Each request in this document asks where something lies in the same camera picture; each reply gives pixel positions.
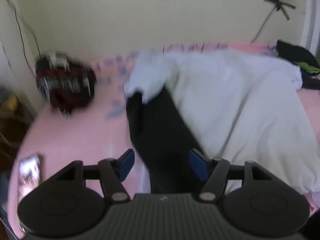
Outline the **white window frame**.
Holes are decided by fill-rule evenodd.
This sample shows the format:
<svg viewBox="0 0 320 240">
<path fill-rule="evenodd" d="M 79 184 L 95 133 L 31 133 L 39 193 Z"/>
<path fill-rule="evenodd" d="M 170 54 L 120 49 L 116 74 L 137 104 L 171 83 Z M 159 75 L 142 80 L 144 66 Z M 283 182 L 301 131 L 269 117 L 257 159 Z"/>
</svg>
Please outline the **white window frame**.
<svg viewBox="0 0 320 240">
<path fill-rule="evenodd" d="M 300 45 L 317 55 L 319 50 L 319 0 L 305 0 L 303 32 Z"/>
</svg>

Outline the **white cloth garment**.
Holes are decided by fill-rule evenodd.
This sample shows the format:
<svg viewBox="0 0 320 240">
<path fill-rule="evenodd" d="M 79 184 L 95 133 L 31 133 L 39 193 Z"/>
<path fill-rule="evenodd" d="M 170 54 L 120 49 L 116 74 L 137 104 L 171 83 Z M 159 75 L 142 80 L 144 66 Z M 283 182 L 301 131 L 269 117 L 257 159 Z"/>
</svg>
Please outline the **white cloth garment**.
<svg viewBox="0 0 320 240">
<path fill-rule="evenodd" d="M 236 50 L 140 53 L 126 96 L 169 92 L 210 159 L 253 160 L 301 194 L 319 191 L 319 144 L 298 97 L 299 67 Z"/>
</svg>

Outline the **smartphone with lit screen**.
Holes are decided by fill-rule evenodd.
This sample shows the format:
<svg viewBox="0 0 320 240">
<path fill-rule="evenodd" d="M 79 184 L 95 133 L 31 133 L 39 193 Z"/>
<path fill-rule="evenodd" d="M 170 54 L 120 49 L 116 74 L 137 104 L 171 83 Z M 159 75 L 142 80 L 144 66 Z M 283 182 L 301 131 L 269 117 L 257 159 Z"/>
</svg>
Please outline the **smartphone with lit screen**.
<svg viewBox="0 0 320 240">
<path fill-rule="evenodd" d="M 20 161 L 18 166 L 18 203 L 40 185 L 42 181 L 41 170 L 42 155 L 39 153 Z"/>
</svg>

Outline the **cluttered wooden side table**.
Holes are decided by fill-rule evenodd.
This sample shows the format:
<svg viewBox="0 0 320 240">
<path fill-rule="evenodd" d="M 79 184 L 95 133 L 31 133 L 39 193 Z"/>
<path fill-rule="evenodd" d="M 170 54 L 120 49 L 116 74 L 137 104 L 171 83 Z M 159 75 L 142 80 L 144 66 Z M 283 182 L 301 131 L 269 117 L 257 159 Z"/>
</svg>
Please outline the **cluttered wooden side table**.
<svg viewBox="0 0 320 240">
<path fill-rule="evenodd" d="M 33 116 L 18 96 L 1 86 L 1 172 L 12 168 L 32 121 Z"/>
</svg>

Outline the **pink floral bed sheet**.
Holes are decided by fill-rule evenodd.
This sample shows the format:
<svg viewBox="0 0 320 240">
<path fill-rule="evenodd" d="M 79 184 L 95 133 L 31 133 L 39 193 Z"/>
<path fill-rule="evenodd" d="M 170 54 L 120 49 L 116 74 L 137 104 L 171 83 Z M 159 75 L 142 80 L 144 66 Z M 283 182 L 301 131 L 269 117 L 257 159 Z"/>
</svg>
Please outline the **pink floral bed sheet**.
<svg viewBox="0 0 320 240">
<path fill-rule="evenodd" d="M 236 49 L 272 56 L 275 52 L 274 45 L 211 42 L 173 44 L 163 50 L 167 53 L 171 50 L 204 52 L 216 49 Z M 98 82 L 95 97 L 87 108 L 74 111 L 69 117 L 53 111 L 50 105 L 45 105 L 40 111 L 24 137 L 11 170 L 7 194 L 7 220 L 11 226 L 11 239 L 24 236 L 17 216 L 18 171 L 22 159 L 39 153 L 42 156 L 41 178 L 44 181 L 74 160 L 94 165 L 101 159 L 117 158 L 132 148 L 125 114 L 123 83 L 135 64 L 135 57 L 136 53 L 132 52 L 127 57 L 116 55 L 93 63 Z M 319 142 L 319 91 L 301 89 L 298 95 Z M 124 186 L 131 197 L 135 193 L 150 191 L 149 174 L 137 155 Z"/>
</svg>

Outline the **black tape cross on wall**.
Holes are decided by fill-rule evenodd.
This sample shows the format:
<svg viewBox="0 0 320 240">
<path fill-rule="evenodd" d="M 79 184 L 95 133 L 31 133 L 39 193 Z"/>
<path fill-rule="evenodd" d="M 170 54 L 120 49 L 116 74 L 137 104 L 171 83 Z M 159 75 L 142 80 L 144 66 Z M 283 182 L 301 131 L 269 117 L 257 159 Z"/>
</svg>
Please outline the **black tape cross on wall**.
<svg viewBox="0 0 320 240">
<path fill-rule="evenodd" d="M 276 11 L 281 11 L 281 13 L 284 15 L 287 21 L 289 21 L 291 18 L 289 17 L 285 7 L 288 7 L 292 10 L 296 9 L 295 5 L 283 2 L 282 0 L 264 0 L 264 2 L 273 4 L 273 8 L 276 9 Z"/>
</svg>

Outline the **black red patterned bag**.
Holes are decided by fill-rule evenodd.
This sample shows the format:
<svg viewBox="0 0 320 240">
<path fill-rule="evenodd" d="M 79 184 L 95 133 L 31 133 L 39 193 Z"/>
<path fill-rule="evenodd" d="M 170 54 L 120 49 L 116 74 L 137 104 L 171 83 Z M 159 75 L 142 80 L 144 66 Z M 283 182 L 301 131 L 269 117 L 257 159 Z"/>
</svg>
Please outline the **black red patterned bag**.
<svg viewBox="0 0 320 240">
<path fill-rule="evenodd" d="M 35 72 L 40 94 L 61 113 L 69 115 L 86 108 L 94 98 L 94 70 L 67 54 L 54 51 L 38 57 Z"/>
</svg>

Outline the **black and green folded garment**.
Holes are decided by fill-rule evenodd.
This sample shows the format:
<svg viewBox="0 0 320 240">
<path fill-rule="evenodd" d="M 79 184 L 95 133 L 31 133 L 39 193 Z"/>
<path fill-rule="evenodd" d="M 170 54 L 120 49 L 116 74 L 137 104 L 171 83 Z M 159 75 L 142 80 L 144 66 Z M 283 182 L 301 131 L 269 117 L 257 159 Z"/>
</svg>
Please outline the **black and green folded garment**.
<svg viewBox="0 0 320 240">
<path fill-rule="evenodd" d="M 279 57 L 299 66 L 305 74 L 319 75 L 319 64 L 314 55 L 307 49 L 278 40 L 276 51 Z"/>
</svg>

